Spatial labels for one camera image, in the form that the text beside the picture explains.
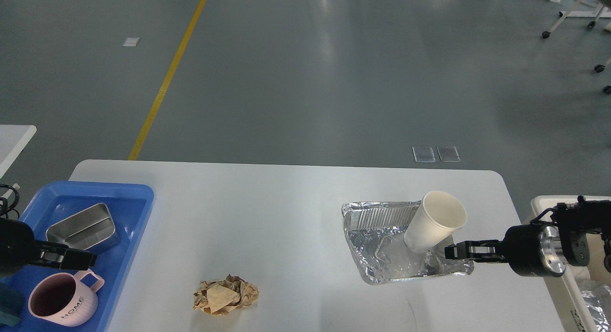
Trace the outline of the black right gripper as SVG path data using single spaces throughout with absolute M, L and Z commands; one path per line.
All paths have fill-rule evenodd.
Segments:
M 501 254 L 496 249 L 501 245 Z M 486 252 L 456 255 L 454 252 Z M 559 240 L 552 225 L 517 225 L 506 231 L 504 239 L 461 241 L 444 248 L 451 260 L 472 260 L 482 264 L 508 264 L 520 276 L 559 278 L 567 270 Z

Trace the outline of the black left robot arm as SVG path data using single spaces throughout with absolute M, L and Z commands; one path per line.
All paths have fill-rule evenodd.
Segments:
M 37 240 L 26 223 L 9 219 L 17 211 L 20 201 L 18 185 L 2 184 L 6 193 L 1 195 L 0 220 L 0 275 L 15 275 L 28 265 L 66 270 L 87 270 L 94 266 L 97 255 L 93 252 L 70 248 L 68 245 Z

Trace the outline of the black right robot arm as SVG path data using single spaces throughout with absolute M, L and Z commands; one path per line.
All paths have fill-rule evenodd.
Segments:
M 511 226 L 502 240 L 466 240 L 444 248 L 451 260 L 508 264 L 520 276 L 559 278 L 568 266 L 590 263 L 588 235 L 603 242 L 603 265 L 610 269 L 610 201 L 558 202 L 526 225 Z

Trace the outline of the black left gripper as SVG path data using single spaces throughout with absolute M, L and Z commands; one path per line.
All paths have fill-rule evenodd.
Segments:
M 96 254 L 68 249 L 68 245 L 35 240 L 32 228 L 22 221 L 0 219 L 2 278 L 14 275 L 31 262 L 35 266 L 65 270 L 88 270 L 96 263 Z

